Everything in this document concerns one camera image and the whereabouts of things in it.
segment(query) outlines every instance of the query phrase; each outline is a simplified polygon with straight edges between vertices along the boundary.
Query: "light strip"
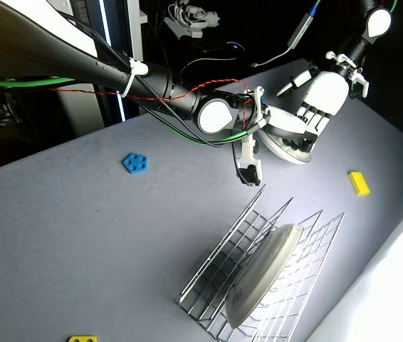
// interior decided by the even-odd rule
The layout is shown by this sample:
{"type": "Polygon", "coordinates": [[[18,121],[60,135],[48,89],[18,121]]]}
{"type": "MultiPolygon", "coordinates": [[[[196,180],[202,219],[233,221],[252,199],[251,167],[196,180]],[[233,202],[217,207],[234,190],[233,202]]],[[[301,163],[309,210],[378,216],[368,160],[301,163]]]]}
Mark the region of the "light strip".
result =
{"type": "MultiPolygon", "coordinates": [[[[103,30],[105,31],[105,39],[109,46],[111,46],[110,30],[108,29],[107,13],[105,11],[105,3],[103,0],[99,0],[100,5],[100,15],[102,16],[103,30]]],[[[125,121],[124,107],[122,106],[122,98],[119,93],[117,96],[117,104],[119,105],[119,111],[121,113],[121,120],[125,121]]]]}

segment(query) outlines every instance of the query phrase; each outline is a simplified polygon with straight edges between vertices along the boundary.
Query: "metal wire rack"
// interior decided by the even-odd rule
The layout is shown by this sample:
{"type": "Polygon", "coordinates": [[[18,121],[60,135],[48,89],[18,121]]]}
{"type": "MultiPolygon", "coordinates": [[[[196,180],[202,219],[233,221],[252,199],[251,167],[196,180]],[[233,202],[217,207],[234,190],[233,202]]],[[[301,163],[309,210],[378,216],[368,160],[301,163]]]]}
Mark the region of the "metal wire rack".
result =
{"type": "Polygon", "coordinates": [[[344,217],[342,213],[317,227],[323,212],[320,210],[300,222],[303,233],[283,271],[252,314],[238,328],[232,328],[225,312],[229,290],[266,234],[279,229],[277,223],[293,200],[266,219],[253,210],[262,191],[263,188],[179,297],[179,306],[219,342],[290,341],[344,217]]]}

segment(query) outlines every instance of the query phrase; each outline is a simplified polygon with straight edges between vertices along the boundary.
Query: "gray table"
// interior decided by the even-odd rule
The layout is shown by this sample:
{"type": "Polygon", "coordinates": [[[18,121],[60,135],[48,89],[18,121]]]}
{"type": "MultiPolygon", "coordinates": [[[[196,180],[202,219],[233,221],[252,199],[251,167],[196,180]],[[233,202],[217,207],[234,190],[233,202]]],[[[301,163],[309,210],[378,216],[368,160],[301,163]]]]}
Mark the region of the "gray table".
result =
{"type": "MultiPolygon", "coordinates": [[[[273,104],[305,67],[246,81],[273,104]]],[[[403,134],[348,100],[308,165],[264,147],[259,157],[268,185],[260,212],[290,197],[283,223],[346,212],[296,331],[303,341],[403,216],[403,134]],[[364,172],[370,196],[355,195],[351,170],[364,172]]],[[[0,168],[0,341],[210,341],[175,301],[257,191],[234,174],[230,148],[187,142],[148,115],[0,168]],[[130,152],[147,155],[149,170],[129,175],[121,160],[130,152]]]]}

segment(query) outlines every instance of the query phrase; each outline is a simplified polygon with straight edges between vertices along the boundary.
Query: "wire dish rack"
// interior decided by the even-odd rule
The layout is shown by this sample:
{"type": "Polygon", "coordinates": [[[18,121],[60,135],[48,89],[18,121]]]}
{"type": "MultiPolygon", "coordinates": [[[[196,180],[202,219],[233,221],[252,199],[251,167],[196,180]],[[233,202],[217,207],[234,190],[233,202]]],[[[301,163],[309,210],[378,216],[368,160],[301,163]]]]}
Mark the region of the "wire dish rack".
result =
{"type": "Polygon", "coordinates": [[[179,297],[179,306],[219,342],[290,341],[344,217],[342,213],[318,225],[320,210],[300,222],[303,233],[283,271],[243,324],[232,328],[225,312],[229,290],[263,238],[279,230],[277,224],[293,200],[266,219],[253,210],[262,192],[263,188],[179,297]]]}

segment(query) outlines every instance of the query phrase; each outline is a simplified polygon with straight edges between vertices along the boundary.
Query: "plate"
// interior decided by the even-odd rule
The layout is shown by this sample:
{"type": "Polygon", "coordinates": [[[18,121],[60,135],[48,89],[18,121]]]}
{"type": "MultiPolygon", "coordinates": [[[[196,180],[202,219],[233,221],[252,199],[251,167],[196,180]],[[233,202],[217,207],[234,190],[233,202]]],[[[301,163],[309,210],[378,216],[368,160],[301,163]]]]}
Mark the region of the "plate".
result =
{"type": "Polygon", "coordinates": [[[226,300],[227,319],[240,326],[260,303],[293,253],[303,226],[287,224],[269,232],[241,270],[226,300]]]}

